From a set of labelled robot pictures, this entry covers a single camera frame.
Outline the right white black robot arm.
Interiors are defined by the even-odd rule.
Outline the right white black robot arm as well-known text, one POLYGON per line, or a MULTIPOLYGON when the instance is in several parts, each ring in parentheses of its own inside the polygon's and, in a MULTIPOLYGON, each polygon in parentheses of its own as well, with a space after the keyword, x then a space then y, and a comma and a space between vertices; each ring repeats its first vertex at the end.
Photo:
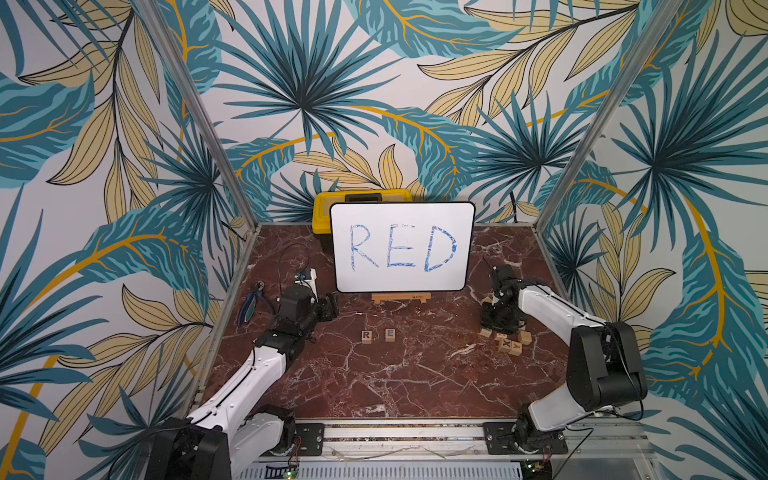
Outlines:
POLYGON ((510 340, 532 317, 568 347, 566 377, 545 397, 522 407, 512 423, 486 423, 491 455, 563 454, 568 426, 598 411, 640 404, 647 379, 634 329, 595 317, 508 265, 493 266, 493 294, 482 303, 480 324, 510 340))

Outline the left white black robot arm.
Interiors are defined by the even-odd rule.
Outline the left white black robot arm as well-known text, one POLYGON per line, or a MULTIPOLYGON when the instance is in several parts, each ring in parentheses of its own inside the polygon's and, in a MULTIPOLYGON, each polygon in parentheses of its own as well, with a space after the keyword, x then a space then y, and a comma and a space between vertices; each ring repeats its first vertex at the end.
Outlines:
POLYGON ((265 454, 298 453, 294 413, 256 404, 296 361, 317 324, 338 313, 335 294, 319 296, 307 283, 288 287, 241 367, 185 419, 169 419, 154 435, 144 477, 233 479, 265 454))

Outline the pile of wooden letter blocks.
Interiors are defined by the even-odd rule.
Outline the pile of wooden letter blocks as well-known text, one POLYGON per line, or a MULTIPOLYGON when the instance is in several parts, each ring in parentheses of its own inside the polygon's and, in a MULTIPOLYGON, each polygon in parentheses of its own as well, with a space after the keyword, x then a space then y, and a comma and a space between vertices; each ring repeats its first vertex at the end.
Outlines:
MULTIPOLYGON (((490 298, 493 303, 502 301, 495 296, 485 297, 482 302, 490 298)), ((498 347, 498 350, 502 353, 506 353, 512 356, 520 356, 523 351, 523 347, 529 345, 532 342, 532 335, 526 330, 527 326, 520 330, 516 335, 505 335, 493 332, 481 327, 481 315, 480 315, 480 335, 486 338, 492 338, 498 347)))

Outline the wooden board easel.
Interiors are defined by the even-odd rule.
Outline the wooden board easel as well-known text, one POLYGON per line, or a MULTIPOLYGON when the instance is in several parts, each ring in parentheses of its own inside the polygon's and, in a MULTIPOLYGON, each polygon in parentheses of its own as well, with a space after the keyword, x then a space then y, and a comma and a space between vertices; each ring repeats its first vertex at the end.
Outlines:
POLYGON ((375 293, 371 295, 371 299, 376 305, 388 301, 419 301, 421 304, 425 304, 431 298, 432 294, 430 292, 391 292, 375 293))

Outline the white dry-erase board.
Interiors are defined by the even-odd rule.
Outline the white dry-erase board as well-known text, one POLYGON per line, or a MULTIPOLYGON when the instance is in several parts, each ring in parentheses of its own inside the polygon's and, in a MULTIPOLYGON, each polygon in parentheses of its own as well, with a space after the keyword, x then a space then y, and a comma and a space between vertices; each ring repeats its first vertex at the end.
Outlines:
POLYGON ((467 283, 471 202, 340 203, 330 209, 342 293, 454 292, 467 283))

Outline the yellow tool case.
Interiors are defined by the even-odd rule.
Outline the yellow tool case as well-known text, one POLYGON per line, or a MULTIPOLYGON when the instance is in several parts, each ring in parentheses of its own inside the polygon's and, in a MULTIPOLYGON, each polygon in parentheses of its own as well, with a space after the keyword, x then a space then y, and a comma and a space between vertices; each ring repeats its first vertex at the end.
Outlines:
POLYGON ((412 200, 412 194, 406 189, 323 192, 314 200, 312 232, 318 235, 331 233, 330 209, 335 204, 411 202, 412 200))

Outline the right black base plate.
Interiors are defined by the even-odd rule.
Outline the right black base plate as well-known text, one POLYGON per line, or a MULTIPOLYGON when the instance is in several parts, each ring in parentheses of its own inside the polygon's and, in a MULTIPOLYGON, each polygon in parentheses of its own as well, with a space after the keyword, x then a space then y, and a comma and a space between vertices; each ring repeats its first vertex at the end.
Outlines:
POLYGON ((523 421, 485 422, 483 436, 490 455, 566 454, 562 430, 541 432, 523 421))

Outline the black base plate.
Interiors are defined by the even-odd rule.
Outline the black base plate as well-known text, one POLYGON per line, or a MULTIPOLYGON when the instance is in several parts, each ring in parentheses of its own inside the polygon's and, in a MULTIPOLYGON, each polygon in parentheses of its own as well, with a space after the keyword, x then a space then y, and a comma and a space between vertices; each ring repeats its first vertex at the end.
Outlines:
POLYGON ((325 437, 323 423, 291 424, 284 429, 278 444, 268 450, 271 457, 318 457, 322 455, 325 437))
POLYGON ((523 421, 485 422, 483 436, 490 455, 566 454, 562 430, 541 432, 523 421))

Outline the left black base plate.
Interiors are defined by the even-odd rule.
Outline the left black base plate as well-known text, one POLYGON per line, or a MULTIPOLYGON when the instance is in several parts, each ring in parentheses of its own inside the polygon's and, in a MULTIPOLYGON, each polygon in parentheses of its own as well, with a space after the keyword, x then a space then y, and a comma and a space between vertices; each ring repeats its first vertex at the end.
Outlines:
POLYGON ((278 444, 268 450, 271 457, 318 457, 322 455, 325 437, 323 423, 291 424, 284 429, 278 444))

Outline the aluminium front rail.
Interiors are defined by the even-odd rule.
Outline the aluminium front rail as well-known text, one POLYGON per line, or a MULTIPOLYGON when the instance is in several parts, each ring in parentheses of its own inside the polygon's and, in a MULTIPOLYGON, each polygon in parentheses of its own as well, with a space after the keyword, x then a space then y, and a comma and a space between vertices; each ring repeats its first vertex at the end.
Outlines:
MULTIPOLYGON (((324 425, 320 454, 299 459, 306 461, 383 461, 383 460, 522 460, 530 454, 514 451, 490 454, 484 429, 491 418, 433 419, 322 419, 324 425)), ((636 422, 598 417, 582 420, 562 434, 567 452, 538 453, 533 459, 571 460, 655 458, 650 441, 636 422)))

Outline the right aluminium frame post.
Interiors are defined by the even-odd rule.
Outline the right aluminium frame post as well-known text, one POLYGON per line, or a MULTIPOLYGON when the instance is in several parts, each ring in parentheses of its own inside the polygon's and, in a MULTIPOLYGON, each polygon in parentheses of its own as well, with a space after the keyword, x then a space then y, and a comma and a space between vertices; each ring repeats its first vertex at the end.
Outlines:
POLYGON ((641 73, 646 61, 653 53, 654 47, 661 39, 665 29, 682 5, 682 1, 662 1, 653 12, 644 32, 639 35, 637 46, 628 55, 626 66, 623 67, 607 92, 606 99, 597 110, 584 137, 580 141, 569 164, 563 169, 558 183, 553 188, 547 203, 533 225, 535 234, 542 234, 555 215, 558 205, 567 194, 572 182, 587 159, 594 143, 599 138, 605 125, 625 98, 634 80, 641 73))

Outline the aluminium frame post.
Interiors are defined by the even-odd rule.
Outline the aluminium frame post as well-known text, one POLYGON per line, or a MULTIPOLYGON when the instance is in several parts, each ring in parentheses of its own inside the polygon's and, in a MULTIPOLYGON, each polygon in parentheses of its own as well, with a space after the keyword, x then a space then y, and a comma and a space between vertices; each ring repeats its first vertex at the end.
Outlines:
POLYGON ((250 203, 237 181, 224 146, 205 110, 198 89, 194 85, 191 74, 182 58, 182 53, 174 44, 171 29, 162 16, 157 2, 138 0, 135 1, 135 8, 143 17, 150 38, 155 42, 161 57, 166 62, 170 76, 179 89, 181 99, 187 103, 190 116, 198 127, 203 140, 206 142, 213 160, 221 173, 224 184, 229 188, 234 203, 242 214, 249 232, 255 235, 258 231, 258 220, 253 215, 250 203))
POLYGON ((580 141, 569 164, 563 169, 558 183, 553 188, 547 203, 533 225, 535 234, 542 234, 555 215, 558 205, 567 194, 572 182, 587 159, 594 143, 599 138, 605 125, 625 98, 634 80, 641 73, 646 61, 653 53, 654 47, 661 39, 665 29, 682 5, 682 1, 662 1, 653 12, 644 32, 639 35, 637 46, 628 55, 626 66, 623 67, 607 92, 606 99, 597 110, 584 137, 580 141))

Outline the left aluminium frame post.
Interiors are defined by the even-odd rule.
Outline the left aluminium frame post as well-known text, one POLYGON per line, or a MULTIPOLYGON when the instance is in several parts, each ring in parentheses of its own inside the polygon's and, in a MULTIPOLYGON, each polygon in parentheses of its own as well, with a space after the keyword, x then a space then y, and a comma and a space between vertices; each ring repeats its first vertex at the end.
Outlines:
POLYGON ((242 214, 249 232, 255 235, 258 231, 258 220, 253 215, 250 203, 237 181, 224 146, 205 110, 198 89, 194 85, 191 74, 182 58, 182 53, 174 44, 171 29, 162 16, 157 2, 138 0, 135 1, 135 8, 143 17, 150 38, 155 42, 161 57, 166 62, 170 76, 179 89, 181 99, 187 103, 190 116, 198 127, 203 140, 206 142, 213 160, 221 173, 224 184, 229 188, 234 203, 242 214))

